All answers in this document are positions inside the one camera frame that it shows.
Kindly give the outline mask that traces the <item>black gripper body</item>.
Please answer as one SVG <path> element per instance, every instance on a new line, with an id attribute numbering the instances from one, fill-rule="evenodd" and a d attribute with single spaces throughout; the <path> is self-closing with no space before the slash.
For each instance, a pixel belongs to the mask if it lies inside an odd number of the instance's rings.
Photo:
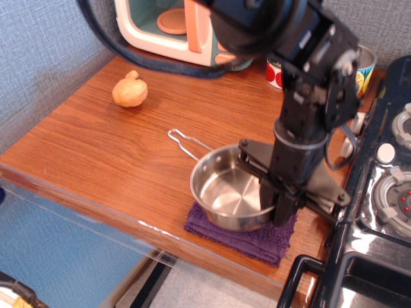
<path id="1" fill-rule="evenodd" d="M 267 178 L 280 183 L 283 194 L 302 196 L 305 199 L 303 207 L 327 221 L 338 221 L 340 211 L 350 203 L 350 196 L 325 168 L 328 144 L 328 136 L 316 144 L 280 137 L 273 144 L 242 139 L 238 143 L 237 165 L 259 181 Z"/>

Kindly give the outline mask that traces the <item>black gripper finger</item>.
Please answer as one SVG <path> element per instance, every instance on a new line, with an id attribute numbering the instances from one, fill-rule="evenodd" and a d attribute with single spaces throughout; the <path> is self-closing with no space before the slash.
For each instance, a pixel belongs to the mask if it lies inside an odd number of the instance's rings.
<path id="1" fill-rule="evenodd" d="M 302 196 L 293 196 L 288 193 L 280 194 L 275 208 L 274 225 L 284 227 L 303 206 L 305 206 L 305 199 Z"/>
<path id="2" fill-rule="evenodd" d="M 283 187 L 278 182 L 271 182 L 267 178 L 259 181 L 259 199 L 262 209 L 272 209 L 275 211 L 283 196 Z"/>

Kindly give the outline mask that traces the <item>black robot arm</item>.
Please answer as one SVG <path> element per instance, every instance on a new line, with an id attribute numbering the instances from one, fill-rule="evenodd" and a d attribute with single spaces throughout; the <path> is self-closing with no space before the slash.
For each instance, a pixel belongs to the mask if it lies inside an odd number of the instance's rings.
<path id="1" fill-rule="evenodd" d="M 214 32 L 240 58 L 263 56 L 282 67 L 283 105 L 273 145 L 243 139 L 238 165 L 259 178 L 259 199 L 285 225 L 308 200 L 348 204 L 327 175 L 336 128 L 361 104 L 356 93 L 357 37 L 320 1 L 203 1 Z"/>

